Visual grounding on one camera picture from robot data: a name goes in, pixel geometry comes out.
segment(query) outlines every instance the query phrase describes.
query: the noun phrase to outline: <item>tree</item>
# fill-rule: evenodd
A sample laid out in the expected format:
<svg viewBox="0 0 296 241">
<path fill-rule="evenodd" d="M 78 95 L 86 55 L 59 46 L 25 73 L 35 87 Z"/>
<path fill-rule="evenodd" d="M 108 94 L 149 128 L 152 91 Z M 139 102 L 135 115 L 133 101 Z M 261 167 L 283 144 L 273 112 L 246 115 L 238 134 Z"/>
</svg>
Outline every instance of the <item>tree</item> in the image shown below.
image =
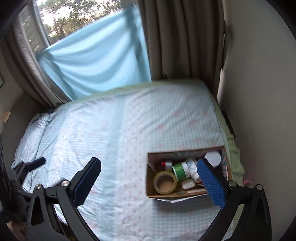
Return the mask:
<svg viewBox="0 0 296 241">
<path fill-rule="evenodd" d="M 68 9 L 69 13 L 59 16 L 58 11 L 61 9 Z M 44 13 L 54 16 L 53 25 L 45 26 L 51 44 L 105 15 L 120 10 L 120 0 L 107 0 L 101 3 L 96 0 L 47 0 L 39 6 L 43 22 Z"/>
</svg>

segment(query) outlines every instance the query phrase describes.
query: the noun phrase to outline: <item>curtain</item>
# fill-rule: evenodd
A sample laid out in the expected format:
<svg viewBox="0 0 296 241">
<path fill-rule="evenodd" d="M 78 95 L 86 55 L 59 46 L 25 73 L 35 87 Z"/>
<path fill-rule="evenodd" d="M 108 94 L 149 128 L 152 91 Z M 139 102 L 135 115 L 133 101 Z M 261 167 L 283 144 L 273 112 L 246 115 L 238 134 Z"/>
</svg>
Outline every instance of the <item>curtain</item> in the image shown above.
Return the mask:
<svg viewBox="0 0 296 241">
<path fill-rule="evenodd" d="M 19 87 L 44 108 L 70 101 L 65 93 L 42 71 L 28 42 L 23 19 L 26 8 L 17 16 L 0 48 Z"/>
<path fill-rule="evenodd" d="M 139 0 L 152 80 L 198 78 L 216 97 L 222 0 Z"/>
<path fill-rule="evenodd" d="M 36 58 L 71 100 L 151 82 L 138 7 L 102 17 L 36 54 Z"/>
</svg>

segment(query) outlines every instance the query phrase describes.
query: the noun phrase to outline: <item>light blue cloth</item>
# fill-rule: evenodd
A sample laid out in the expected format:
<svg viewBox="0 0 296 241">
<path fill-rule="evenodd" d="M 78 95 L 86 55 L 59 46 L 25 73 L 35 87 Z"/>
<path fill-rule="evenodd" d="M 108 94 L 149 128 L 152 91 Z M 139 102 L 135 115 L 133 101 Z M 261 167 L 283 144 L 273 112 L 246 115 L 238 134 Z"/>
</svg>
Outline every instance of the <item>light blue cloth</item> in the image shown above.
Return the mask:
<svg viewBox="0 0 296 241">
<path fill-rule="evenodd" d="M 71 100 L 151 82 L 138 7 L 103 17 L 51 45 L 36 58 Z"/>
</svg>

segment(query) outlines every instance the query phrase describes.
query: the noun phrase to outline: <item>white container lid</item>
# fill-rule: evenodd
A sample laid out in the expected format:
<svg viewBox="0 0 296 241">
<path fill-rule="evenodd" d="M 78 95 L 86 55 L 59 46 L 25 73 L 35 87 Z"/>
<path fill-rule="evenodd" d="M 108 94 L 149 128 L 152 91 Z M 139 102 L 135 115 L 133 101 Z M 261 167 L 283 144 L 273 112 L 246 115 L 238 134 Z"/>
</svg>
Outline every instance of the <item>white container lid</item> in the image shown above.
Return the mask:
<svg viewBox="0 0 296 241">
<path fill-rule="evenodd" d="M 205 158 L 212 165 L 212 167 L 217 167 L 221 163 L 221 156 L 220 153 L 217 151 L 208 151 L 205 154 Z"/>
</svg>

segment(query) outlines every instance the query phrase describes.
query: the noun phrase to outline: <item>mattress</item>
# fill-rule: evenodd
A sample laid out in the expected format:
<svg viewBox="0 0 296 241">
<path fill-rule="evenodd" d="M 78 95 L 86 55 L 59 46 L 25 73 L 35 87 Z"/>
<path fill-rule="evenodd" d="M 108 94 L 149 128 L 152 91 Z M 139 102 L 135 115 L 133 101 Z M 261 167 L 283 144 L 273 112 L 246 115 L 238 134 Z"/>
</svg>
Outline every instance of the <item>mattress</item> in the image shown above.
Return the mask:
<svg viewBox="0 0 296 241">
<path fill-rule="evenodd" d="M 24 181 L 23 188 L 33 192 L 38 183 L 50 187 L 70 180 L 97 157 L 101 174 L 78 210 L 100 240 L 198 240 L 219 208 L 208 195 L 173 204 L 147 198 L 147 153 L 225 145 L 240 183 L 243 168 L 224 122 L 199 80 L 125 87 L 36 115 L 12 168 L 46 158 Z M 66 222 L 58 206 L 56 211 Z"/>
</svg>

